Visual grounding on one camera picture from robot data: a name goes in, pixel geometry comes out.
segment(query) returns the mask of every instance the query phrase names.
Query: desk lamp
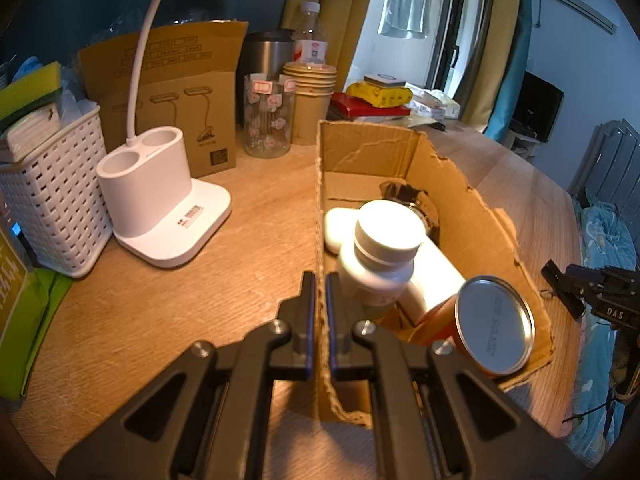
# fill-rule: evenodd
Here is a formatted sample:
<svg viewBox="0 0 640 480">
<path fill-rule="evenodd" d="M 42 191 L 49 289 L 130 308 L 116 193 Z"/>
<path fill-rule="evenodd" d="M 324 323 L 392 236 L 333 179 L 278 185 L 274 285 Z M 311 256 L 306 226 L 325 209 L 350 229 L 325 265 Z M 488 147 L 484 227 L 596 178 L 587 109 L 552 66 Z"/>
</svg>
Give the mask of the desk lamp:
<svg viewBox="0 0 640 480">
<path fill-rule="evenodd" d="M 160 0 L 151 0 L 136 47 L 127 107 L 127 140 L 98 163 L 97 173 L 119 243 L 157 267 L 191 260 L 231 212 L 223 187 L 191 178 L 182 131 L 136 135 L 136 102 L 146 40 Z"/>
</svg>

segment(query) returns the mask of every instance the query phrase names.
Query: wooden tabletop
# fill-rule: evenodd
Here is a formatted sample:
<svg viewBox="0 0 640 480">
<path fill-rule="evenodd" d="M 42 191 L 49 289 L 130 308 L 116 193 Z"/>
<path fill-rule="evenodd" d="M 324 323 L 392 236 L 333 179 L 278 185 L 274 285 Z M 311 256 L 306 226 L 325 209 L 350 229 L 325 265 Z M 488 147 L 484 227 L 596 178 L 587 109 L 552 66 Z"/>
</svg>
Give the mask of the wooden tabletop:
<svg viewBox="0 0 640 480">
<path fill-rule="evenodd" d="M 491 206 L 510 214 L 531 273 L 553 257 L 578 262 L 570 199 L 504 147 L 450 126 L 428 129 Z M 52 471 L 62 454 L 197 339 L 217 346 L 272 319 L 314 269 L 314 147 L 293 146 L 274 160 L 239 153 L 238 166 L 207 177 L 231 193 L 226 223 L 189 264 L 148 266 L 111 240 L 94 270 L 73 285 L 53 320 L 28 398 L 12 420 Z M 539 279 L 541 288 L 545 288 Z M 556 433 L 575 375 L 579 328 L 557 301 L 554 363 L 517 393 Z M 319 422 L 311 384 L 274 388 L 265 479 L 375 478 L 372 435 Z"/>
</svg>

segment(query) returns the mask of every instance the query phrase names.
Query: woven plastic basket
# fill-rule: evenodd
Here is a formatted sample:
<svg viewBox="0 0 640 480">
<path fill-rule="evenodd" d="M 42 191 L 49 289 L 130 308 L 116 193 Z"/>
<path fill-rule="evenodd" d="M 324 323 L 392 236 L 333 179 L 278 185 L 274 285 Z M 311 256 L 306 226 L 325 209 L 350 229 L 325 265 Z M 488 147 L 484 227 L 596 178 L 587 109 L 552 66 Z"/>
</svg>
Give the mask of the woven plastic basket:
<svg viewBox="0 0 640 480">
<path fill-rule="evenodd" d="M 72 278 L 92 269 L 112 232 L 95 169 L 106 155 L 99 110 L 0 165 L 5 200 L 38 261 Z"/>
</svg>

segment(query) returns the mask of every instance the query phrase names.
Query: green package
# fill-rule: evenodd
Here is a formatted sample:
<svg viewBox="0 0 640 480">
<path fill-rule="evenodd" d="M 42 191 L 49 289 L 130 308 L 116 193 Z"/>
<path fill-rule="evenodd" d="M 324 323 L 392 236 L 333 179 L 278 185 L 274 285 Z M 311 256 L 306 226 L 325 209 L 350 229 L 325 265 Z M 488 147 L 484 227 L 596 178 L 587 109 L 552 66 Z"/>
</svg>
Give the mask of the green package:
<svg viewBox="0 0 640 480">
<path fill-rule="evenodd" d="M 29 270 L 0 230 L 0 397 L 25 394 L 31 367 L 73 280 Z"/>
</svg>

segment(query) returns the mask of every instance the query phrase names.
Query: television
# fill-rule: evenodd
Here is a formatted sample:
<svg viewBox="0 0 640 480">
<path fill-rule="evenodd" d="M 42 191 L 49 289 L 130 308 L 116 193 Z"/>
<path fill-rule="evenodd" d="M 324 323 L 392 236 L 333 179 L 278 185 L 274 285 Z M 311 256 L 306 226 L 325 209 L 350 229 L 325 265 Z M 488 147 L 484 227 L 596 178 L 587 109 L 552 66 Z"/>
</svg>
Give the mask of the television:
<svg viewBox="0 0 640 480">
<path fill-rule="evenodd" d="M 564 92 L 551 83 L 525 72 L 509 128 L 540 142 L 548 142 L 563 98 Z"/>
</svg>

